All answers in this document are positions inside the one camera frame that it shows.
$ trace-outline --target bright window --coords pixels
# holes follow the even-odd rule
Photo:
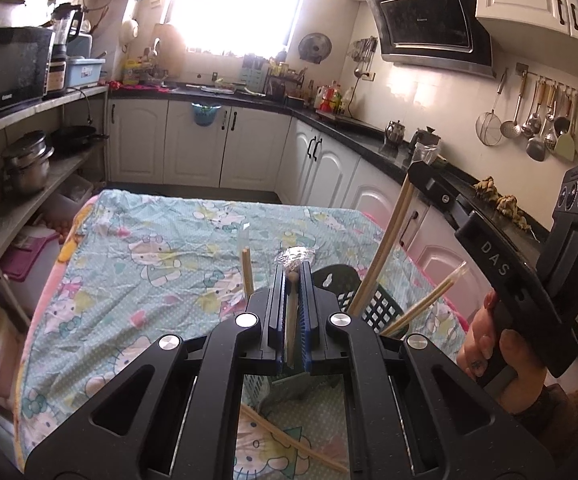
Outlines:
[[[175,0],[171,23],[189,48],[270,57],[287,46],[300,0]]]

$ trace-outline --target black pot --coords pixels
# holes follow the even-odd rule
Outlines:
[[[64,155],[86,150],[96,142],[108,138],[108,135],[98,134],[93,126],[66,126],[51,134],[51,142],[56,152]]]

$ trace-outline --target microwave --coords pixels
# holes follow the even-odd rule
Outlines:
[[[383,59],[493,77],[492,39],[476,0],[367,0]]]
[[[0,111],[42,100],[53,37],[46,28],[0,28]]]

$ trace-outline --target silver screw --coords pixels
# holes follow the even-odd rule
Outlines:
[[[349,323],[351,323],[351,317],[349,317],[347,314],[343,314],[342,312],[333,314],[329,320],[336,326],[347,326]]]
[[[249,328],[250,326],[254,326],[258,322],[258,316],[252,314],[250,312],[245,312],[244,314],[240,314],[236,318],[236,325],[241,326],[242,328]]]
[[[427,348],[427,338],[420,334],[412,334],[407,338],[407,344],[416,350]]]
[[[158,341],[158,346],[163,350],[173,350],[180,344],[180,338],[177,335],[165,335]]]

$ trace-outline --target floor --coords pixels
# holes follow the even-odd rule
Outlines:
[[[233,200],[281,204],[278,195],[270,191],[249,191],[216,187],[171,186],[169,184],[131,184],[110,182],[107,189],[122,189],[136,194],[171,196],[176,198],[201,198],[204,200]]]

